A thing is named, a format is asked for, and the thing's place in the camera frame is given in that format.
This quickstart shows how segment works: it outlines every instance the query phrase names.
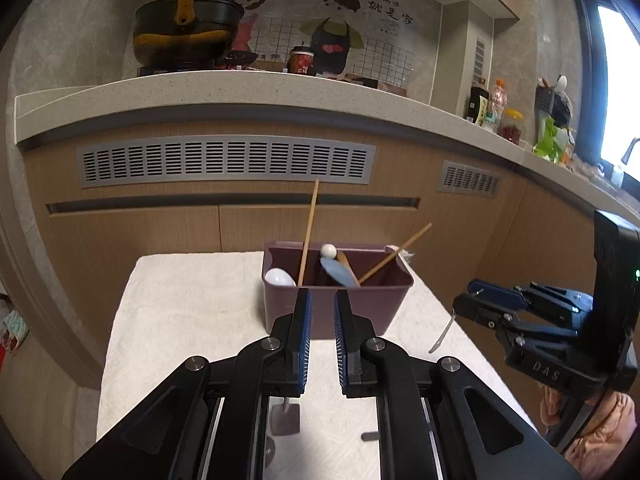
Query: storage box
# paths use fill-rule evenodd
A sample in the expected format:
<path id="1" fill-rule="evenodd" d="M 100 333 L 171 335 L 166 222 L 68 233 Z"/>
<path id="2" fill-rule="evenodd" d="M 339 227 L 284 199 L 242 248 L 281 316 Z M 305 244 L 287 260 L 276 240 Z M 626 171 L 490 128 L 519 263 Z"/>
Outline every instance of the storage box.
<path id="1" fill-rule="evenodd" d="M 414 279 L 402 260 L 396 258 L 371 276 L 360 287 L 337 285 L 320 265 L 320 247 L 322 244 L 309 244 L 303 287 L 311 292 L 313 339 L 333 339 L 334 296 L 339 288 L 349 291 L 351 309 L 358 316 L 368 317 L 373 323 L 376 335 L 383 335 L 396 315 L 409 287 Z M 360 277 L 371 267 L 381 262 L 387 254 L 393 252 L 385 246 L 342 244 L 337 249 L 344 252 L 354 274 Z M 267 242 L 262 260 L 262 284 L 264 285 L 264 311 L 266 327 L 271 330 L 273 321 L 293 312 L 298 287 L 275 286 L 264 281 L 267 270 L 279 267 L 286 270 L 294 280 L 298 278 L 301 242 Z"/>

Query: cartoon apron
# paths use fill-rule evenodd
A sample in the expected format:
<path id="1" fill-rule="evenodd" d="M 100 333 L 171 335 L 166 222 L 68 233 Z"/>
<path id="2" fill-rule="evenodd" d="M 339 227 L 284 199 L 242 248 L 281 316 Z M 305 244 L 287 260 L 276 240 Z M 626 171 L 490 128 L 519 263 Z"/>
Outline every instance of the cartoon apron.
<path id="1" fill-rule="evenodd" d="M 311 36 L 311 49 L 314 51 L 314 68 L 316 72 L 328 72 L 329 74 L 340 74 L 347 64 L 347 54 L 351 46 L 349 24 L 347 33 L 344 36 L 331 34 L 324 30 L 324 24 L 329 18 L 324 20 Z"/>

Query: white cloth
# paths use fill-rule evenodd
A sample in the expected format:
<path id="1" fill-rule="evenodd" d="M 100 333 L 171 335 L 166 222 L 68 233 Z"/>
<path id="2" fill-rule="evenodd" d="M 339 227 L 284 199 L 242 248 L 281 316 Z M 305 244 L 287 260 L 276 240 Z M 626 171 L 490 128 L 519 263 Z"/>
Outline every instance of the white cloth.
<path id="1" fill-rule="evenodd" d="M 102 376 L 97 436 L 102 437 L 187 357 L 209 361 L 238 354 L 267 335 L 260 272 L 262 252 L 156 254 L 131 273 L 111 330 Z M 529 424 L 529 418 L 454 323 L 440 348 L 428 350 L 450 315 L 411 270 L 414 286 L 383 335 L 409 355 L 437 361 L 460 359 Z M 347 399 L 338 382 L 335 342 L 312 340 L 301 431 L 275 437 L 276 453 L 266 479 L 380 478 L 375 399 Z"/>

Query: cartoon girl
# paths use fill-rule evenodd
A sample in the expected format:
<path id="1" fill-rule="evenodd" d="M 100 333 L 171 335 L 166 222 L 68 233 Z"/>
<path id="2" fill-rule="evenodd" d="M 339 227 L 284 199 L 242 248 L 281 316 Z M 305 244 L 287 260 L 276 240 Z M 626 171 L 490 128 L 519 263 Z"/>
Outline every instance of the cartoon girl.
<path id="1" fill-rule="evenodd" d="M 350 48 L 363 47 L 362 37 L 345 20 L 347 10 L 355 14 L 360 9 L 360 1 L 324 0 L 324 5 L 330 16 L 305 23 L 300 31 L 311 36 L 316 71 L 340 74 L 344 71 Z"/>
<path id="2" fill-rule="evenodd" d="M 254 10 L 260 7 L 265 0 L 231 0 L 232 2 L 236 2 L 244 7 L 244 10 Z M 258 14 L 253 13 L 251 16 L 248 16 L 245 12 L 240 25 L 238 25 L 238 33 L 236 34 L 236 38 L 231 45 L 231 50 L 242 50 L 242 51 L 251 51 L 249 48 L 249 41 L 251 41 L 251 33 L 254 28 L 255 20 L 258 19 Z"/>

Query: metal vent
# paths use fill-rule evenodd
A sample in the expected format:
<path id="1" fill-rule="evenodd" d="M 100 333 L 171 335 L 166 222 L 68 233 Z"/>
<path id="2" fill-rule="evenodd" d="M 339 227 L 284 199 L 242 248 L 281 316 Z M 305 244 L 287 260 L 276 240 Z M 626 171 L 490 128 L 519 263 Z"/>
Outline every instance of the metal vent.
<path id="1" fill-rule="evenodd" d="M 445 160 L 438 191 L 493 197 L 499 182 L 495 173 Z"/>
<path id="2" fill-rule="evenodd" d="M 484 76 L 484 41 L 476 38 L 476 52 L 474 54 L 473 82 L 478 84 Z"/>
<path id="3" fill-rule="evenodd" d="M 176 136 L 78 148 L 81 187 L 175 180 L 368 184 L 376 147 L 277 136 Z"/>

